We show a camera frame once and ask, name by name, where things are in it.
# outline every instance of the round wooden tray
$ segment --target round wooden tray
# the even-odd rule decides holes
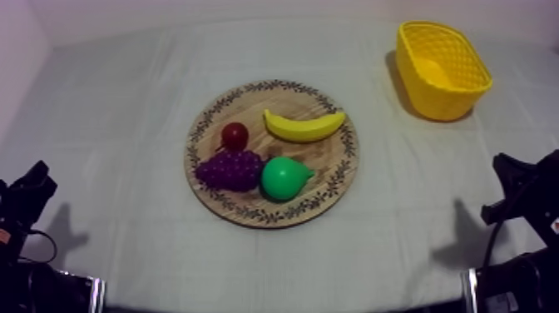
[[[348,189],[359,164],[359,144],[354,124],[346,117],[332,136],[305,144],[284,142],[271,136],[263,112],[295,120],[309,120],[341,110],[317,89],[297,82],[252,82],[229,90],[211,103],[194,121],[185,149],[185,173],[192,190],[220,217],[255,228],[283,228],[309,221],[328,210]],[[301,193],[291,201],[273,203],[258,189],[246,193],[210,190],[194,169],[215,154],[221,129],[241,122],[249,129],[247,149],[268,157],[292,157],[314,170]]]

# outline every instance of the yellow banana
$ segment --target yellow banana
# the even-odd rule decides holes
[[[293,121],[264,110],[266,127],[289,142],[315,142],[332,135],[342,125],[345,113],[336,112],[308,121]]]

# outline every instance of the white tablecloth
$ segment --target white tablecloth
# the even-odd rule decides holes
[[[246,20],[142,31],[55,50],[0,148],[13,181],[43,159],[59,184],[37,228],[54,262],[109,283],[113,305],[188,312],[360,312],[461,295],[502,197],[492,156],[538,161],[557,147],[559,57],[469,33],[494,87],[468,118],[406,112],[388,64],[397,24]],[[195,116],[260,79],[303,82],[351,116],[357,176],[323,216],[282,231],[233,225],[185,179]],[[503,261],[542,246],[523,220],[503,228]],[[47,243],[30,240],[30,256]]]

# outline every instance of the yellow basket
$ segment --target yellow basket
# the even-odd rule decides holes
[[[400,25],[396,64],[413,107],[434,120],[462,117],[492,85],[466,37],[435,22]]]

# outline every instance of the grapes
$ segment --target grapes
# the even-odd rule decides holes
[[[196,178],[211,189],[249,191],[260,184],[264,162],[252,151],[222,151],[195,170]]]

